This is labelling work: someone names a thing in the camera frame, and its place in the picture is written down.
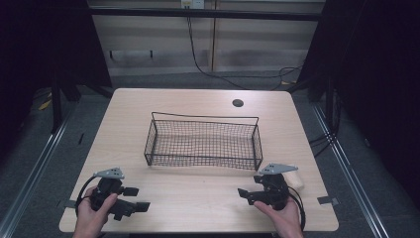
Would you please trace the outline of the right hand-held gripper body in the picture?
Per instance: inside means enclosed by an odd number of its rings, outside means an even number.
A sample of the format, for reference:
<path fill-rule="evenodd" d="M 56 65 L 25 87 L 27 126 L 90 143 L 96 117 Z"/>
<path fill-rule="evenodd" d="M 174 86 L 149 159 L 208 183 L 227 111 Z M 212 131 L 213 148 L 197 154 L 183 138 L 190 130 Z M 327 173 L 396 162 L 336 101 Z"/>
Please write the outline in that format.
<path fill-rule="evenodd" d="M 274 210 L 282 210 L 286 206 L 289 198 L 289 188 L 283 174 L 286 172 L 288 165 L 268 164 L 260 170 L 259 176 L 262 176 L 263 191 L 259 191 L 262 195 L 261 201 L 271 205 Z"/>

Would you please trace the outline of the black horizontal metal bar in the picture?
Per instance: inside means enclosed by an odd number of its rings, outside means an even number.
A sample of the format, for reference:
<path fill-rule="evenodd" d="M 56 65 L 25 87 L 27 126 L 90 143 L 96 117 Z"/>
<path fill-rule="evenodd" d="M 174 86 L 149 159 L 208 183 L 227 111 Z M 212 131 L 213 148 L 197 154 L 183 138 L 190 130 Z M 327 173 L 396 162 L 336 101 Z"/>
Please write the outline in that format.
<path fill-rule="evenodd" d="M 321 14 L 315 13 L 284 13 L 284 12 L 256 12 L 233 10 L 194 10 L 194 9 L 123 9 L 123 8 L 90 8 L 91 15 L 103 16 L 148 16 L 148 17 L 185 17 L 185 18 L 213 18 L 213 19 L 256 19 L 282 21 L 318 22 Z"/>

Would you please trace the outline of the white wall socket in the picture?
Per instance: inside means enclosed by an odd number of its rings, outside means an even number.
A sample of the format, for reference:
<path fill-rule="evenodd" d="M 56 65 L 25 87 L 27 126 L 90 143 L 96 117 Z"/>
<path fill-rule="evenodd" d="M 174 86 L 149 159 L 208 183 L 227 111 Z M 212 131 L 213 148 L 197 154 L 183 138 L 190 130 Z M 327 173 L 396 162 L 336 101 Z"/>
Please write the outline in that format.
<path fill-rule="evenodd" d="M 180 0 L 180 5 L 182 9 L 204 9 L 205 1 L 204 0 Z"/>

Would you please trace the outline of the cream soft roll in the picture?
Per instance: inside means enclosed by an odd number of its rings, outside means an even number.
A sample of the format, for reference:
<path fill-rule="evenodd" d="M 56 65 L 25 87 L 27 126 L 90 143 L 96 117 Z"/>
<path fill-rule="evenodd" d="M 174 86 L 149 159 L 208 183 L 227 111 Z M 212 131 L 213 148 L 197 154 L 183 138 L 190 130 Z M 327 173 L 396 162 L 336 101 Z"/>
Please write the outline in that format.
<path fill-rule="evenodd" d="M 296 190 L 304 188 L 304 182 L 299 175 L 299 170 L 296 165 L 288 165 L 286 172 L 283 174 L 287 184 Z"/>

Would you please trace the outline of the person's right hand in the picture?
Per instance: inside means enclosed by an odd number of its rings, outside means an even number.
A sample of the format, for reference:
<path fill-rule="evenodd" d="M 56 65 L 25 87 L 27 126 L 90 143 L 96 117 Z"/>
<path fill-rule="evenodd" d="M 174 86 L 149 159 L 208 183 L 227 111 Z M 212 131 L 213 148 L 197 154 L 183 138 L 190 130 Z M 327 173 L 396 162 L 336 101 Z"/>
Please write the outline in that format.
<path fill-rule="evenodd" d="M 303 238 L 298 206 L 292 198 L 282 210 L 274 210 L 261 201 L 256 201 L 254 207 L 271 220 L 280 238 Z"/>

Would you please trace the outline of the dark curtain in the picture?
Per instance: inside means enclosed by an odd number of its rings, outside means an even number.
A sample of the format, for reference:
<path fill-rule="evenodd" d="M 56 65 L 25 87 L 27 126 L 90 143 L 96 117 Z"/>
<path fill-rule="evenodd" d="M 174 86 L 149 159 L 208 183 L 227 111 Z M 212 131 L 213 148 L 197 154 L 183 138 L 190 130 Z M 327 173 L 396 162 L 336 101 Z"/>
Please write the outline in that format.
<path fill-rule="evenodd" d="M 35 92 L 112 85 L 87 0 L 0 0 L 0 162 L 16 144 Z"/>
<path fill-rule="evenodd" d="M 298 81 L 335 87 L 420 210 L 420 0 L 326 0 Z"/>

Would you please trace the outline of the metal floor rail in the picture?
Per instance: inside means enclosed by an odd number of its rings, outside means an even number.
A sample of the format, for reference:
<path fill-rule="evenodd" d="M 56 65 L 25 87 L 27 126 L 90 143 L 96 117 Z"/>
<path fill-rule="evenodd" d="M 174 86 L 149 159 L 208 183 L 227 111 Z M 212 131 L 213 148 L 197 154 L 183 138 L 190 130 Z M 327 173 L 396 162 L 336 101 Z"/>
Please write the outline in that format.
<path fill-rule="evenodd" d="M 373 236 L 375 238 L 390 238 L 382 219 L 369 199 L 340 141 L 327 126 L 326 114 L 318 103 L 315 103 L 312 108 Z"/>
<path fill-rule="evenodd" d="M 53 156 L 53 153 L 66 130 L 68 121 L 73 112 L 74 110 L 70 109 L 65 114 L 57 129 L 49 136 L 46 145 L 38 156 L 37 162 L 29 173 L 23 187 L 19 190 L 17 198 L 6 212 L 3 221 L 0 223 L 0 238 L 12 238 L 19 221 L 28 207 L 31 197 L 33 196 L 33 193 Z"/>

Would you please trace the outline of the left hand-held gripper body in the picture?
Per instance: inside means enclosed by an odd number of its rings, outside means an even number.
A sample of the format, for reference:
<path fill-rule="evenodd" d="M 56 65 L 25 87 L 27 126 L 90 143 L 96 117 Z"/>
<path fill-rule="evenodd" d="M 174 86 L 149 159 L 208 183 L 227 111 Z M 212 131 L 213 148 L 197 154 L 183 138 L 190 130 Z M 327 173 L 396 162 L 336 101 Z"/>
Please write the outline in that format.
<path fill-rule="evenodd" d="M 120 168 L 112 168 L 93 174 L 95 178 L 100 178 L 99 183 L 90 195 L 91 208 L 99 210 L 105 199 L 111 194 L 123 195 L 124 186 L 122 180 L 125 178 Z M 109 212 L 114 215 L 114 219 L 120 221 L 124 216 L 130 217 L 136 212 L 136 203 L 122 199 L 117 199 Z"/>

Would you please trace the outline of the person's left hand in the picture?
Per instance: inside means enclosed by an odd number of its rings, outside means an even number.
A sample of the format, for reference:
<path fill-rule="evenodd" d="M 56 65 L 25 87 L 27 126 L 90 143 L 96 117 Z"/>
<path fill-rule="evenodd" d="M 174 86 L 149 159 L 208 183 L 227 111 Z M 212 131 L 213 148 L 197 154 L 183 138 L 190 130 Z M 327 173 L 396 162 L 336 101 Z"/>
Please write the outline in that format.
<path fill-rule="evenodd" d="M 73 232 L 73 238 L 97 238 L 103 226 L 108 220 L 109 210 L 115 204 L 118 195 L 111 193 L 97 211 L 91 208 L 90 195 L 95 186 L 85 192 L 77 208 L 77 220 Z"/>

